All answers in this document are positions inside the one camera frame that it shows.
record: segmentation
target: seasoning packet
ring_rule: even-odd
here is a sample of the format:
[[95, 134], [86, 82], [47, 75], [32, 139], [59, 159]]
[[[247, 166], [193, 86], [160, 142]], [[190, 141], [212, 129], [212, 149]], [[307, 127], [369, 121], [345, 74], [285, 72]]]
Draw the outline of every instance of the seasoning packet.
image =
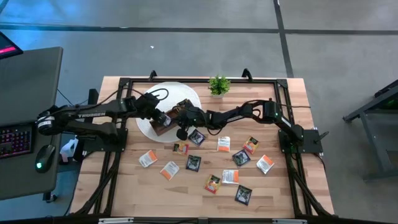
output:
[[209, 179], [206, 181], [205, 189], [215, 194], [221, 185], [221, 179], [215, 175], [210, 175]]
[[218, 137], [217, 151], [219, 152], [229, 152], [231, 145], [230, 137]]
[[200, 161], [201, 157], [189, 155], [186, 169], [198, 172], [200, 167]]
[[250, 154], [254, 154], [254, 151], [256, 151], [257, 147], [259, 147], [259, 141], [257, 141], [253, 137], [249, 137], [248, 140], [243, 144], [243, 148], [250, 152]]
[[243, 164], [245, 164], [251, 160], [249, 155], [246, 153], [246, 151], [244, 149], [233, 154], [232, 159], [238, 166], [242, 166]]
[[149, 167], [151, 164], [157, 161], [157, 157], [155, 156], [152, 150], [147, 151], [144, 155], [139, 158], [139, 163], [145, 168]]
[[188, 154], [188, 148], [189, 148], [188, 144], [176, 143], [174, 144], [173, 152], [186, 156]]
[[252, 190], [239, 185], [238, 191], [236, 192], [235, 201], [240, 202], [244, 205], [249, 205]]
[[176, 163], [170, 161], [166, 164], [166, 166], [164, 166], [160, 173], [166, 177], [167, 180], [171, 180], [179, 170], [180, 168], [176, 165]]
[[267, 174], [267, 172], [271, 169], [271, 167], [274, 165], [274, 162], [270, 160], [266, 155], [263, 155], [260, 160], [257, 162], [257, 167], [260, 168], [260, 170], [264, 173]]
[[195, 145], [200, 146], [202, 142], [205, 141], [206, 136], [195, 129], [189, 136], [188, 139], [191, 140]]
[[223, 184], [238, 184], [239, 171], [238, 170], [223, 170]]

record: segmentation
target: gray floor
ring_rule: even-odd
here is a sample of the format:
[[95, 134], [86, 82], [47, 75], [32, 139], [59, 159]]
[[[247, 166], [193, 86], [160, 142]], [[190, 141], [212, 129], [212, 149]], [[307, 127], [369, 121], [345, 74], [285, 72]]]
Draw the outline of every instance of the gray floor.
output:
[[[286, 29], [396, 30], [398, 2], [390, 0], [280, 0]], [[271, 0], [10, 0], [2, 24], [118, 27], [275, 29]], [[2, 30], [24, 50], [62, 46], [59, 89], [73, 103], [100, 88], [105, 75], [216, 75], [286, 77], [279, 34], [74, 32]], [[294, 77], [304, 78], [323, 140], [335, 213], [396, 223], [398, 178], [365, 184], [376, 171], [362, 124], [341, 119], [398, 78], [398, 35], [287, 35]], [[65, 104], [57, 98], [59, 105]], [[0, 220], [61, 215], [76, 175], [61, 176], [61, 200], [30, 196], [0, 202]], [[37, 204], [32, 213], [20, 207]]]

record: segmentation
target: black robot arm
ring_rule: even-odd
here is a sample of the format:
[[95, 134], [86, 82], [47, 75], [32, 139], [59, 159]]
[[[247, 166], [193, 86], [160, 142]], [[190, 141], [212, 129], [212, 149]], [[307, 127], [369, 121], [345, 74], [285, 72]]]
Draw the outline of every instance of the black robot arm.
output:
[[300, 144], [303, 142], [303, 127], [292, 125], [288, 119], [284, 118], [280, 106], [270, 100], [254, 100], [243, 103], [233, 110], [220, 113], [207, 111], [206, 113], [193, 106], [189, 101], [183, 101], [178, 104], [180, 111], [175, 118], [175, 122], [181, 127], [177, 132], [178, 138], [186, 140], [187, 129], [190, 126], [205, 127], [209, 130], [220, 130], [228, 123], [243, 118], [252, 118], [261, 124], [276, 124], [283, 130], [291, 141]]
[[78, 121], [80, 118], [96, 118], [107, 116], [111, 118], [141, 118], [153, 119], [162, 125], [169, 125], [171, 119], [162, 111], [156, 109], [159, 103], [151, 93], [145, 93], [139, 98], [135, 96], [109, 103], [86, 106], [53, 106], [39, 114], [37, 127], [40, 134], [54, 135], [71, 132], [78, 136], [100, 137], [104, 142], [117, 143], [118, 132], [114, 123], [91, 124]]

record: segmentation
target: potted plant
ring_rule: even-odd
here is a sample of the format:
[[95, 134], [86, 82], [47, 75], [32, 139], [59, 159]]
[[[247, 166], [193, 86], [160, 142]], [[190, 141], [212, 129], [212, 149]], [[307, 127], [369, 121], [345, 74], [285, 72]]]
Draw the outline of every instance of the potted plant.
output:
[[231, 81], [222, 76], [221, 78], [217, 75], [214, 78], [210, 79], [210, 87], [211, 95], [214, 98], [222, 98], [225, 93], [229, 90], [229, 84]]

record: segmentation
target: rgb keyboard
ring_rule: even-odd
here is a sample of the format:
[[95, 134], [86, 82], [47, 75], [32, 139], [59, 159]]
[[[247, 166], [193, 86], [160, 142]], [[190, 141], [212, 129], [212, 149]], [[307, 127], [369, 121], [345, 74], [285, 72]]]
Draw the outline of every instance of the rgb keyboard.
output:
[[0, 159], [32, 152], [32, 125], [0, 128]]

